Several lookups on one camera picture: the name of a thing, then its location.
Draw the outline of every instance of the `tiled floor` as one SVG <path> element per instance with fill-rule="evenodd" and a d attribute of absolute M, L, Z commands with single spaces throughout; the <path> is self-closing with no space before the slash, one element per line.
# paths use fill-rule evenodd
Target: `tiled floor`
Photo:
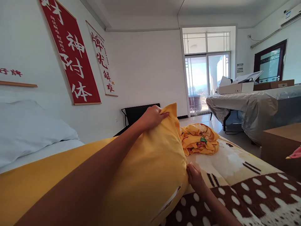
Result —
<path fill-rule="evenodd" d="M 186 119 L 180 119 L 179 121 L 180 121 L 180 126 L 187 126 L 187 125 L 193 124 L 193 123 L 205 124 L 205 125 L 209 126 L 211 129 L 213 129 L 216 133 L 218 133 L 221 137 L 224 137 L 224 138 L 228 139 L 229 141 L 237 144 L 238 146 L 240 146 L 247 152 L 255 155 L 258 158 L 260 158 L 260 156 L 261 156 L 259 147 L 257 145 L 252 145 L 250 138 L 248 138 L 248 136 L 244 132 L 238 133 L 236 135 L 225 134 L 225 132 L 223 131 L 223 126 L 217 120 L 217 118 L 212 116 L 212 120 L 210 121 L 210 114 L 190 117 L 190 118 L 186 118 Z M 236 127 L 232 126 L 232 128 L 231 128 L 229 126 L 229 127 L 227 127 L 227 130 L 242 131 L 242 128 L 241 127 L 237 128 L 237 126 Z"/>

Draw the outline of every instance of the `door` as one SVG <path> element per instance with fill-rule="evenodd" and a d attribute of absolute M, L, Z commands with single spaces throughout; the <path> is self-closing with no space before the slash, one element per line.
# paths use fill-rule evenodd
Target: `door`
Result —
<path fill-rule="evenodd" d="M 254 72 L 263 71 L 256 80 L 259 84 L 282 81 L 286 43 L 287 40 L 284 40 L 255 54 Z"/>
<path fill-rule="evenodd" d="M 208 112 L 206 55 L 185 57 L 190 115 Z"/>
<path fill-rule="evenodd" d="M 219 87 L 222 77 L 230 76 L 230 52 L 208 53 L 209 95 L 213 95 Z"/>
<path fill-rule="evenodd" d="M 190 115 L 209 112 L 206 98 L 230 75 L 230 52 L 185 56 Z"/>

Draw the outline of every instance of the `yellow fabric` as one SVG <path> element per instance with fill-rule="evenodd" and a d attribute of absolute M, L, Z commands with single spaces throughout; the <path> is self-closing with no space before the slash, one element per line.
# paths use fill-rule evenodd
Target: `yellow fabric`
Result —
<path fill-rule="evenodd" d="M 213 155 L 219 149 L 219 135 L 210 127 L 195 123 L 181 127 L 181 141 L 186 156 L 193 153 Z"/>
<path fill-rule="evenodd" d="M 159 225 L 183 196 L 188 186 L 187 161 L 179 137 L 176 103 L 165 107 L 164 112 L 170 112 L 169 117 L 141 135 L 131 148 L 113 178 L 102 209 L 89 225 Z M 0 225 L 14 225 L 56 183 L 113 139 L 0 174 Z M 177 190 L 170 205 L 160 213 Z"/>

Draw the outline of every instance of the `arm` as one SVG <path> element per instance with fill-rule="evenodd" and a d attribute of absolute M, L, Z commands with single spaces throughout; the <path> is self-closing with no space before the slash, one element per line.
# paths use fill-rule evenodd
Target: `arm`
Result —
<path fill-rule="evenodd" d="M 206 202 L 220 226 L 242 226 L 229 210 L 214 196 L 205 184 L 198 168 L 189 163 L 187 165 L 189 183 L 195 192 Z"/>
<path fill-rule="evenodd" d="M 160 111 L 156 105 L 149 107 L 123 134 L 57 183 L 15 225 L 84 225 L 101 204 L 114 174 L 138 137 L 169 115 L 159 115 Z"/>

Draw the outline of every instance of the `yellow pillowcase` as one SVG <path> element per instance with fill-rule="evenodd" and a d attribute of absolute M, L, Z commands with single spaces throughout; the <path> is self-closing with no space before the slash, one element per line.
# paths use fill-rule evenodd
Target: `yellow pillowcase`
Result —
<path fill-rule="evenodd" d="M 142 134 L 131 148 L 89 225 L 159 225 L 183 196 L 188 175 L 177 104 L 168 105 L 164 112 L 170 112 L 169 117 Z M 0 225 L 14 225 L 56 183 L 113 139 L 0 174 Z"/>

